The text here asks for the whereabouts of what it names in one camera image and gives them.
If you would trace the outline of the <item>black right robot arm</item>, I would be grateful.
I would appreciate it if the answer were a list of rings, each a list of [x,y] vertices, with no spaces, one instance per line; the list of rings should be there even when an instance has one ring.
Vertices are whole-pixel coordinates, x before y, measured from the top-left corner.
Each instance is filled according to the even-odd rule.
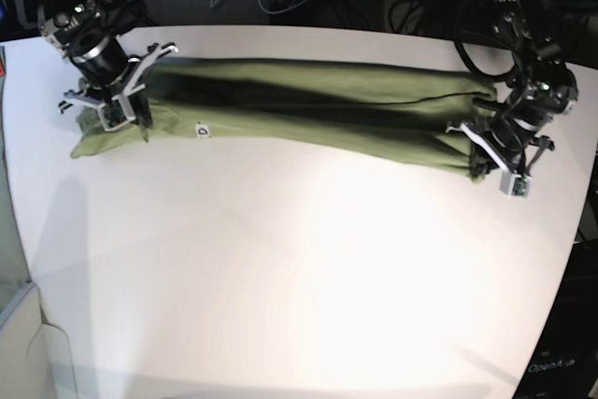
[[[80,74],[78,86],[64,93],[58,110],[89,111],[102,131],[118,132],[130,125],[146,134],[153,125],[146,95],[150,68],[177,52],[173,43],[153,43],[130,55],[120,37],[148,17],[143,0],[37,0],[41,36]]]

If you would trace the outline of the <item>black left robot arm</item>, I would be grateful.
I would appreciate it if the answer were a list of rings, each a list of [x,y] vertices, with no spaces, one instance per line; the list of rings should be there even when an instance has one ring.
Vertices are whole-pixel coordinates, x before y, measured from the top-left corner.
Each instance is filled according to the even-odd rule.
[[[471,73],[483,76],[464,47],[467,38],[488,39],[510,52],[513,65],[487,75],[510,90],[502,103],[479,101],[487,119],[460,124],[481,151],[487,170],[499,169],[516,181],[531,175],[534,146],[542,155],[553,150],[542,128],[570,112],[579,97],[566,55],[573,46],[574,22],[597,13],[597,0],[463,0],[455,12],[453,43]]]

